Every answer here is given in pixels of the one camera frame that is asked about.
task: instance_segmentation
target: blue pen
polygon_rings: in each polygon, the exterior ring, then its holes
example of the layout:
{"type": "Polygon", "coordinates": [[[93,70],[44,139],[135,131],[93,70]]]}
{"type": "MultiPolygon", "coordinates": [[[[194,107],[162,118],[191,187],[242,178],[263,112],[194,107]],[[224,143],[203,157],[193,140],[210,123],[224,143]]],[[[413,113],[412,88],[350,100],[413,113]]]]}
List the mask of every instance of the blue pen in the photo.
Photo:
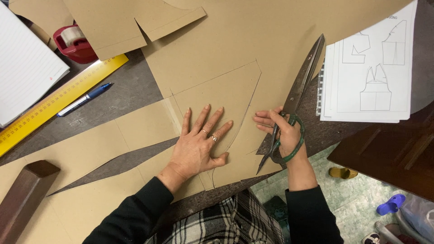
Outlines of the blue pen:
{"type": "Polygon", "coordinates": [[[89,100],[94,99],[95,97],[101,95],[102,93],[104,93],[105,91],[107,91],[110,86],[113,83],[108,83],[105,85],[102,85],[98,88],[95,88],[93,91],[89,92],[88,94],[84,95],[83,97],[81,97],[80,99],[78,99],[77,101],[71,103],[69,106],[67,106],[66,108],[62,109],[60,112],[58,112],[56,115],[57,117],[64,117],[67,114],[69,114],[70,112],[76,110],[77,108],[79,108],[81,105],[87,103],[89,100]]]}

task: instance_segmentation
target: lined notebook page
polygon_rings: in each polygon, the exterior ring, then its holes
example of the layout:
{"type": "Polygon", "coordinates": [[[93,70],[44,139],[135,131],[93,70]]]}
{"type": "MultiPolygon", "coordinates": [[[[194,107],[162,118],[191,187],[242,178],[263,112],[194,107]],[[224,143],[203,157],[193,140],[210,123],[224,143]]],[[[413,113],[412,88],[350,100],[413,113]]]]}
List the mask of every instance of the lined notebook page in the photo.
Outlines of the lined notebook page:
{"type": "Polygon", "coordinates": [[[0,126],[39,100],[69,67],[0,4],[0,126]]]}

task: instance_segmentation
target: printed pattern diagram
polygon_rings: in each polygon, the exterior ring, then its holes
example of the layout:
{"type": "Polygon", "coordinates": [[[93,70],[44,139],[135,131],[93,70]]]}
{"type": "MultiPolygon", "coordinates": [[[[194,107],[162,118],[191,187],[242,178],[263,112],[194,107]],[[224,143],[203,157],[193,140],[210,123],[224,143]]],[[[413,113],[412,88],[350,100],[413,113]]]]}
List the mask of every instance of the printed pattern diagram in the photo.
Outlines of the printed pattern diagram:
{"type": "Polygon", "coordinates": [[[387,85],[386,74],[381,64],[369,67],[365,89],[360,92],[360,111],[389,111],[392,92],[387,85]]]}
{"type": "Polygon", "coordinates": [[[407,21],[403,20],[393,27],[389,36],[382,42],[383,64],[405,65],[405,38],[407,21]]]}
{"type": "Polygon", "coordinates": [[[354,34],[343,40],[342,63],[365,63],[365,55],[360,54],[371,48],[369,36],[354,34]]]}

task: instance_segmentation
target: black long-sleeve shirt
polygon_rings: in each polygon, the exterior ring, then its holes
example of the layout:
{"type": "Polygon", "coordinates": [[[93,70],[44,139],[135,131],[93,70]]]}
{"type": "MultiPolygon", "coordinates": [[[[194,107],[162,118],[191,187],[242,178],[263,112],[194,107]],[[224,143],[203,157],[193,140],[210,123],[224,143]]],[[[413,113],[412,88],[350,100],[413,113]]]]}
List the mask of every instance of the black long-sleeve shirt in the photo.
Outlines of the black long-sleeve shirt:
{"type": "MultiPolygon", "coordinates": [[[[286,190],[291,242],[343,243],[336,218],[318,186],[305,191],[286,190]]],[[[173,195],[154,177],[136,194],[127,197],[104,218],[84,244],[143,244],[173,195]]]]}

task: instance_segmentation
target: red tape dispenser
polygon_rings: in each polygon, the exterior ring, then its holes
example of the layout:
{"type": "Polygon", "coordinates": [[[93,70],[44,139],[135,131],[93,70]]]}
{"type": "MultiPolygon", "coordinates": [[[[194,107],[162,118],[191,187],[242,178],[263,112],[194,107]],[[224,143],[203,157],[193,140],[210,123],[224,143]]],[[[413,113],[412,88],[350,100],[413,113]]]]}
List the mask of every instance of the red tape dispenser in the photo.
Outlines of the red tape dispenser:
{"type": "Polygon", "coordinates": [[[54,42],[63,55],[80,64],[90,63],[98,57],[78,25],[65,26],[53,35],[54,42]]]}

